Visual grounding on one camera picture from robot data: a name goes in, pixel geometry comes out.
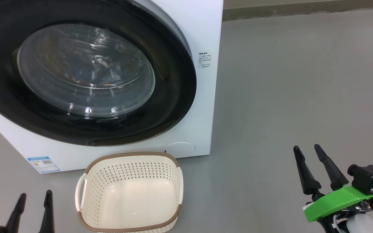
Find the basket handle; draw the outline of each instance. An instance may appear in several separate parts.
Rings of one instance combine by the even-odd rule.
[[[179,174],[179,204],[182,205],[182,201],[184,199],[184,175],[182,174],[182,170],[178,167],[178,174]]]
[[[83,197],[86,193],[86,184],[87,184],[87,180],[85,179],[87,174],[83,174],[79,181],[77,182],[77,186],[76,186],[76,193],[75,193],[75,197],[74,197],[74,201],[76,202],[76,209],[77,209],[77,212],[79,212],[81,210],[81,208],[83,208],[83,203],[80,204],[80,189],[82,187],[82,183],[83,183],[83,180],[85,181],[84,182],[84,188],[83,188]]]

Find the qr code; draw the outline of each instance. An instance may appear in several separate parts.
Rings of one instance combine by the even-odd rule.
[[[52,164],[52,162],[51,162],[50,160],[42,160],[42,162],[43,162],[44,164]]]

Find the door porthole glass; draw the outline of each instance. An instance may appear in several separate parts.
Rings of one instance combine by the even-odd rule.
[[[53,25],[29,36],[17,55],[25,84],[68,114],[118,117],[151,97],[155,76],[147,57],[107,29]]]

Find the laundry basket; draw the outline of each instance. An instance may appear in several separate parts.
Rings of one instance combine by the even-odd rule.
[[[163,233],[175,225],[183,193],[174,157],[132,152],[93,161],[77,183],[75,202],[81,224],[90,231]]]

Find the sticker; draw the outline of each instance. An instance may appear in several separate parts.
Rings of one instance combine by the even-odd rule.
[[[305,205],[305,206],[303,206],[303,211],[305,211],[309,206],[311,206],[312,204],[313,204],[314,202],[312,202],[312,203],[309,203],[309,204],[307,204],[307,205]]]
[[[41,173],[60,171],[59,168],[53,163],[53,161],[49,157],[35,157],[27,159]]]
[[[206,53],[199,53],[198,57],[198,68],[206,68],[211,66],[212,56]]]

